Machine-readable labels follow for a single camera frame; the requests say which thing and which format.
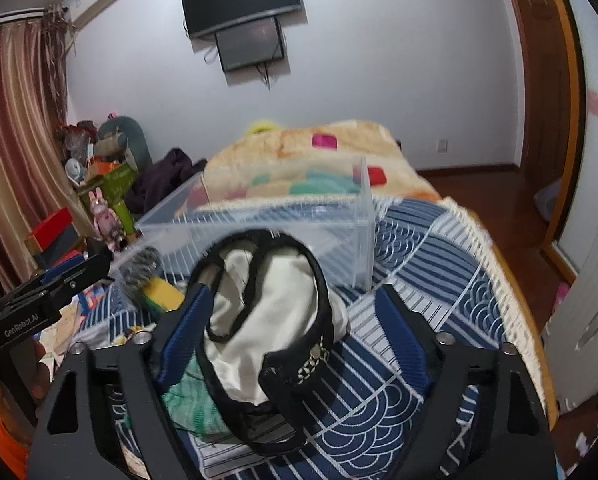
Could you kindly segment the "small black wall monitor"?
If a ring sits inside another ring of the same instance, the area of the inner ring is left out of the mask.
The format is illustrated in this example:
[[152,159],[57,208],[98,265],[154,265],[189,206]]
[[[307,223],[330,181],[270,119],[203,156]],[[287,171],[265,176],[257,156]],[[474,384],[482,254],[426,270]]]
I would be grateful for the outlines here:
[[282,30],[274,16],[219,30],[215,42],[224,73],[285,58]]

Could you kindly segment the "grey fuzzy item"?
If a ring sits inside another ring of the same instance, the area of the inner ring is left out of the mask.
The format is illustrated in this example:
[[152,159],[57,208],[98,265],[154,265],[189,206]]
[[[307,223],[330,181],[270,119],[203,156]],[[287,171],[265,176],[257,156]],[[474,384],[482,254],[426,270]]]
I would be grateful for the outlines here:
[[161,277],[161,254],[154,246],[146,246],[120,267],[119,285],[133,304],[143,307],[146,304],[144,289],[154,278]]

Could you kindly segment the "red beige striped curtain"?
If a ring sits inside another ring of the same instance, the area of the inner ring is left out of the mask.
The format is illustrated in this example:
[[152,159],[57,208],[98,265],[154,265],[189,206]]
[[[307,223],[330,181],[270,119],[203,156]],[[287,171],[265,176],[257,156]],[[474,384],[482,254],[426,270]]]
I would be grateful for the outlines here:
[[68,208],[78,234],[93,232],[58,136],[67,125],[70,29],[56,4],[0,24],[0,282],[8,289],[35,270],[24,241],[52,212]]

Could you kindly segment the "yellow fuzzy ball toy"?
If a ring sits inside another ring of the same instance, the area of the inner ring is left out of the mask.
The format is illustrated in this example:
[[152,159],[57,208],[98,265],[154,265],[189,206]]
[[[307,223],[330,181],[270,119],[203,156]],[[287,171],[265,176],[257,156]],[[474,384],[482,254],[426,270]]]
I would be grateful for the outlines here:
[[257,120],[256,122],[252,122],[252,124],[248,125],[246,136],[254,136],[255,134],[279,129],[280,125],[276,124],[276,122],[272,122],[271,120]]

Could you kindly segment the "black and white fabric bag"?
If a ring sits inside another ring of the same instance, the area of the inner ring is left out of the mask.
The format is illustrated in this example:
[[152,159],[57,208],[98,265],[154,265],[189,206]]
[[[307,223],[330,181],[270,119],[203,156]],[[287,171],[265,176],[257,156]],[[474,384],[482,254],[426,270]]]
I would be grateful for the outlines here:
[[284,232],[236,232],[203,253],[189,283],[210,292],[195,356],[229,431],[259,456],[300,448],[302,402],[349,330],[312,252]]

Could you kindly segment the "green grey plush cushion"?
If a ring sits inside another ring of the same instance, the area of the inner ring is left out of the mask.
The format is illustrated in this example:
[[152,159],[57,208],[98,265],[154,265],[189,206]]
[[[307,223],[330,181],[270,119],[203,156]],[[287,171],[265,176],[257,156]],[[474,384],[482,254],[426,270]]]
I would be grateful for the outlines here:
[[109,118],[99,127],[94,155],[106,159],[123,159],[138,174],[152,165],[142,127],[128,116]]

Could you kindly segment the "dark purple clothing pile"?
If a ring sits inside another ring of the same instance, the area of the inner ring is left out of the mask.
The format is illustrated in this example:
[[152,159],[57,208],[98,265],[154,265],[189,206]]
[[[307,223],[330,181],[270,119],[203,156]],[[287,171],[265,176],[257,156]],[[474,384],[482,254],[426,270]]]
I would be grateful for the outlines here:
[[171,148],[162,159],[140,174],[124,194],[133,216],[142,216],[195,174],[203,172],[207,159],[193,162],[180,148]]

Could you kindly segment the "green striped knit cloth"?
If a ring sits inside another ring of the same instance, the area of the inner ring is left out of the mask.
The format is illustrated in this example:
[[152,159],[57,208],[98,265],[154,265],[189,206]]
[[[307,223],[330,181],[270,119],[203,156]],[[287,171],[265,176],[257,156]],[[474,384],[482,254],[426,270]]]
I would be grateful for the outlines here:
[[212,400],[196,356],[188,362],[180,381],[161,396],[172,423],[201,439],[230,434]]

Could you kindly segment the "yellow green sponge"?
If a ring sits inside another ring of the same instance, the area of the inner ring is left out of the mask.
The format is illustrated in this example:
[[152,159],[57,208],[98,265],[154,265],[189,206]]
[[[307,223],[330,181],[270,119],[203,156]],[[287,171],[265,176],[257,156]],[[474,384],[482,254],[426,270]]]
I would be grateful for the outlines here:
[[155,318],[160,318],[163,313],[177,310],[184,298],[182,292],[163,278],[150,278],[139,293],[139,299]]

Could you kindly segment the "green cardboard box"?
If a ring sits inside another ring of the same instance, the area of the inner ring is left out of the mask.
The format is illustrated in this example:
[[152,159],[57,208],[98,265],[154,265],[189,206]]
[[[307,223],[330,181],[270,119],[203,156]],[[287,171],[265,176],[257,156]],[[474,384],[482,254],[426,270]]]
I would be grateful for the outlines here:
[[102,196],[109,205],[113,205],[117,200],[122,200],[126,191],[131,187],[137,177],[136,171],[128,164],[122,164],[113,168],[113,170],[102,176],[93,177],[86,182],[86,185],[78,189],[78,198],[84,204],[86,209],[90,208],[89,192],[94,192],[95,188],[100,188]]

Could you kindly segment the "pink plush rabbit toy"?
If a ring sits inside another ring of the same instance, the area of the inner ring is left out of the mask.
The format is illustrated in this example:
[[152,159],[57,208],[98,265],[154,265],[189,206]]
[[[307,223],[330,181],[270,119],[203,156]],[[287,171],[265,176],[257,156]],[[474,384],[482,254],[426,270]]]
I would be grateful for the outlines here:
[[112,252],[122,252],[128,246],[128,240],[119,217],[109,207],[101,188],[88,192],[88,198],[96,232]]

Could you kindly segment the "red box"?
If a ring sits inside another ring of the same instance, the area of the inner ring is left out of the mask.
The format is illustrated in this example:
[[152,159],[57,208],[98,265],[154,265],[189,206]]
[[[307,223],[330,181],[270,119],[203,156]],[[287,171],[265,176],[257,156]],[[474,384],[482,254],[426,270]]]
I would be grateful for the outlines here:
[[26,248],[32,255],[49,248],[56,238],[72,225],[72,213],[68,207],[52,212],[26,237]]

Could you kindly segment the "beige fleece blanket coloured squares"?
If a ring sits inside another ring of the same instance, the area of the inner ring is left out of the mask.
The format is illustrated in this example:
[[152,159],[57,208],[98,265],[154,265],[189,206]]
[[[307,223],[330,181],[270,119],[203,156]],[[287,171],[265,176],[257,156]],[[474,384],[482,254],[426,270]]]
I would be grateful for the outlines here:
[[441,199],[410,166],[391,132],[361,119],[247,134],[213,155],[206,169],[290,167],[296,162],[322,162],[340,168],[359,157],[365,159],[373,196],[418,198],[431,203]]

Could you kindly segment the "blue white patterned bedspread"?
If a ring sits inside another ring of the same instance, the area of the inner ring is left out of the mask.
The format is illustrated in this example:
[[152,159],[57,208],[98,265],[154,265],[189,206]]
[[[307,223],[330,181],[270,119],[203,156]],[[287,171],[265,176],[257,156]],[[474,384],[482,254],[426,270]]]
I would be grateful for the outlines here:
[[351,331],[336,345],[324,382],[306,402],[308,443],[277,458],[226,437],[185,431],[208,479],[379,479],[412,433],[432,364],[424,344],[447,333],[456,344],[496,350],[513,344],[534,385],[542,356],[524,303],[488,232],[454,200],[377,200],[369,292],[338,288]]

